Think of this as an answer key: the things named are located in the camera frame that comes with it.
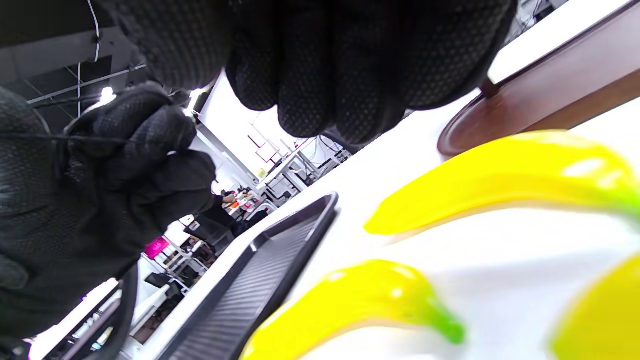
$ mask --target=black glove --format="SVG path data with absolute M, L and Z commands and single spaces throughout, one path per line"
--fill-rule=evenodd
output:
M 517 0 L 100 0 L 167 85 L 200 88 L 223 66 L 239 100 L 278 105 L 289 134 L 335 125 L 365 143 L 406 109 L 477 87 Z
M 171 222 L 211 206 L 215 168 L 188 150 L 195 135 L 182 109 L 143 85 L 52 141 L 0 88 L 0 338 L 57 324 Z

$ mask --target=wooden tray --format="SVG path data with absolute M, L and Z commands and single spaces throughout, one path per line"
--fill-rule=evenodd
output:
M 640 0 L 482 94 L 442 131 L 447 158 L 505 136 L 571 129 L 640 97 Z

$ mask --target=white table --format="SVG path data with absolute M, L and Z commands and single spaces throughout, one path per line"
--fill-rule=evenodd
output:
M 570 1 L 503 49 L 491 78 L 504 79 L 624 2 Z M 585 286 L 638 251 L 640 236 L 627 221 L 601 213 L 505 209 L 450 222 L 395 244 L 391 237 L 370 235 L 362 228 L 382 200 L 442 163 L 438 135 L 477 94 L 414 113 L 238 237 L 147 342 L 144 359 L 162 351 L 256 235 L 336 191 L 339 215 L 289 298 L 302 296 L 333 270 L 364 259 L 390 259 L 414 266 L 431 279 L 442 300 L 464 321 L 468 340 L 454 348 L 431 331 L 374 327 L 333 340 L 305 359 L 546 360 L 543 351 L 558 314 Z M 640 169 L 638 113 L 640 101 L 635 101 L 573 131 L 614 147 Z M 394 158 L 380 165 L 391 150 Z

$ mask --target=plastic tray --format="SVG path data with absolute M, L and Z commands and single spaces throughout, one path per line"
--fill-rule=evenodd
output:
M 284 302 L 335 218 L 338 194 L 259 234 L 191 315 L 160 359 L 235 360 Z

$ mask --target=toy banana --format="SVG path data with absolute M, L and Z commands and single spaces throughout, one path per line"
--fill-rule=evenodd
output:
M 365 230 L 399 234 L 518 201 L 637 214 L 638 194 L 633 170 L 609 148 L 566 131 L 537 131 L 445 162 L 384 200 Z
M 640 359 L 640 256 L 600 281 L 563 320 L 558 360 Z
M 299 301 L 281 307 L 256 330 L 241 359 L 299 359 L 358 327 L 402 324 L 433 327 L 454 344 L 465 335 L 421 273 L 372 260 L 325 276 Z

